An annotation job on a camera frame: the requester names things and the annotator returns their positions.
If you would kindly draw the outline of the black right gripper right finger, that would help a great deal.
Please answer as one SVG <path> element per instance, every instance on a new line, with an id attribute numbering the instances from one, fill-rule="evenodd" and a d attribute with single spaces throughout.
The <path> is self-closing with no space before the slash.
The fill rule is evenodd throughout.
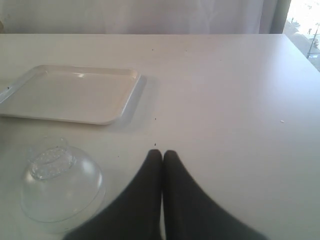
<path id="1" fill-rule="evenodd" d="M 162 196 L 168 240 L 264 240 L 214 202 L 189 174 L 178 154 L 163 157 Z"/>

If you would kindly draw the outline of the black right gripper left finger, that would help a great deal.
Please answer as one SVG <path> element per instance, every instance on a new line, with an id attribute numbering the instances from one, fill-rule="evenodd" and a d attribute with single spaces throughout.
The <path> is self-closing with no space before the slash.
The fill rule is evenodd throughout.
<path id="1" fill-rule="evenodd" d="M 160 240 L 162 154 L 152 149 L 132 181 L 105 209 L 66 240 Z"/>

